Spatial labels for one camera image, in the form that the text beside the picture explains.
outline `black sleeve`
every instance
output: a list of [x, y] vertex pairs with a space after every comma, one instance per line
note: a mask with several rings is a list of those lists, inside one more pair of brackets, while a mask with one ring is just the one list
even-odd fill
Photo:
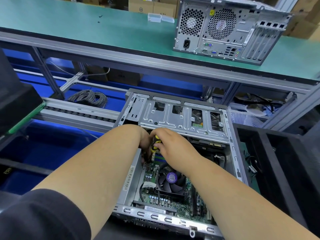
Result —
[[0, 238], [90, 240], [90, 225], [66, 196], [49, 189], [24, 194], [0, 214]]

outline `green circuit board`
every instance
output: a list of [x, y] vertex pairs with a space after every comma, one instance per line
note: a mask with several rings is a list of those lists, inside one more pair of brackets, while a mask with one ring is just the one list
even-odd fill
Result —
[[[159, 166], [165, 160], [159, 153], [154, 153], [152, 162], [146, 164], [145, 181], [156, 183], [158, 178]], [[161, 206], [177, 210], [175, 216], [203, 222], [207, 224], [215, 224], [209, 210], [206, 208], [205, 203], [198, 195], [192, 183], [186, 178], [185, 196], [183, 199], [177, 199], [168, 195], [160, 194], [160, 202], [158, 193], [152, 188], [142, 188], [141, 194], [143, 201], [149, 203], [150, 206]]]

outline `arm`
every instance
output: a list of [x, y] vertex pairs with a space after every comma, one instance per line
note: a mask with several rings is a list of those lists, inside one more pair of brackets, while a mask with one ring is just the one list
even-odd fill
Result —
[[190, 178], [226, 240], [318, 239], [253, 189], [202, 157], [181, 135], [164, 128], [153, 130], [151, 135], [162, 140], [155, 146], [168, 164]]
[[149, 134], [136, 125], [122, 125], [74, 155], [35, 189], [55, 190], [86, 216], [93, 239], [118, 200], [138, 146], [148, 149]]

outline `gray wire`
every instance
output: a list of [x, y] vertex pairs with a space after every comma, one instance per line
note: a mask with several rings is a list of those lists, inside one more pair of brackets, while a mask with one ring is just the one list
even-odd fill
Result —
[[[72, 76], [76, 76], [76, 74], [72, 74], [70, 72], [67, 72], [65, 70], [63, 70], [62, 68], [58, 67], [56, 64], [54, 64], [52, 61], [49, 61], [51, 64], [53, 64], [56, 68], [58, 68], [59, 70], [69, 74], [69, 75], [72, 75]], [[89, 74], [89, 75], [85, 75], [85, 76], [96, 76], [96, 75], [106, 75], [110, 72], [110, 68], [108, 69], [108, 71], [106, 73], [100, 73], [100, 74]]]
[[94, 92], [88, 89], [75, 93], [74, 95], [70, 96], [67, 101], [73, 103], [87, 101], [95, 107], [104, 108], [108, 102], [108, 98], [102, 92]]
[[89, 134], [90, 136], [92, 136], [92, 137], [94, 137], [94, 138], [96, 138], [96, 139], [98, 139], [98, 137], [96, 137], [96, 136], [94, 136], [93, 134], [91, 134], [91, 133], [89, 133], [88, 131], [86, 131], [85, 129], [81, 129], [81, 128], [78, 128], [79, 130], [81, 130], [81, 131], [83, 131], [83, 132], [85, 132], [85, 133], [87, 133], [87, 134]]

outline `green workbench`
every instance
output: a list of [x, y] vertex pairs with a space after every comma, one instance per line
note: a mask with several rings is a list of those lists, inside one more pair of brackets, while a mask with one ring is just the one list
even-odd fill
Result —
[[316, 80], [320, 43], [282, 36], [261, 66], [173, 51], [176, 24], [147, 21], [147, 15], [63, 0], [1, 0], [0, 31], [11, 29]]

